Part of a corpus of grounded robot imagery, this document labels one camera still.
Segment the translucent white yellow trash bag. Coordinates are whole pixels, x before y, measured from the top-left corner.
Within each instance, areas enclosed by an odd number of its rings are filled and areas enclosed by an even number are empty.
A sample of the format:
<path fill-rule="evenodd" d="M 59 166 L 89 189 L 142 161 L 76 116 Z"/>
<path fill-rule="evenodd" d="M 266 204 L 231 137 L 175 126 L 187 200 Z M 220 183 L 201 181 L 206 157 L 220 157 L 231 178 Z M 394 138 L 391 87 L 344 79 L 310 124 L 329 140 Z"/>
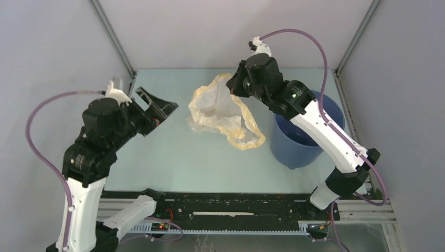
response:
<path fill-rule="evenodd" d="M 209 85 L 197 88 L 188 104 L 190 115 L 186 123 L 195 132 L 223 134 L 242 151 L 258 148 L 266 136 L 249 108 L 226 87 L 232 77 L 230 73 L 221 73 Z"/>

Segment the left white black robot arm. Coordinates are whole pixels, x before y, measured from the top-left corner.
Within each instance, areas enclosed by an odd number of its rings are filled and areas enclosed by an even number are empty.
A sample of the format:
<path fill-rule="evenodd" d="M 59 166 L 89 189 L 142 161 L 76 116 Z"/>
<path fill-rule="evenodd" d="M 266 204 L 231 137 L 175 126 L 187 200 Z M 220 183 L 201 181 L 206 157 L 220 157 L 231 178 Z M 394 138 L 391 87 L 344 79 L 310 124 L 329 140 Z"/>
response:
<path fill-rule="evenodd" d="M 178 104 L 160 99 L 143 88 L 137 94 L 141 108 L 123 91 L 110 87 L 89 103 L 83 127 L 63 156 L 62 176 L 69 189 L 63 226 L 48 251 L 115 251 L 137 223 L 161 218 L 166 205 L 155 191 L 141 192 L 135 201 L 104 221 L 97 219 L 99 202 L 117 160 L 117 152 L 136 135 L 147 136 L 164 122 Z"/>

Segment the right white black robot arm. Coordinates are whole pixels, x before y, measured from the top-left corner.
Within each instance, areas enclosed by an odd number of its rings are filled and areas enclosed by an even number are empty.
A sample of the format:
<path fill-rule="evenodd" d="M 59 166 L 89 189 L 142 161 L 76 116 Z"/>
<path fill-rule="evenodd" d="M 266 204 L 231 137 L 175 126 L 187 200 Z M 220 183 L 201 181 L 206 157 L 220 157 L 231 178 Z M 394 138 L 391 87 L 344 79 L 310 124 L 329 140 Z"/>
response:
<path fill-rule="evenodd" d="M 311 219 L 321 218 L 338 198 L 355 193 L 380 157 L 376 149 L 353 143 L 322 108 L 322 98 L 317 98 L 300 81 L 284 80 L 277 61 L 266 53 L 242 60 L 226 87 L 231 95 L 255 97 L 270 111 L 302 129 L 334 161 L 334 170 L 311 193 L 305 205 Z"/>

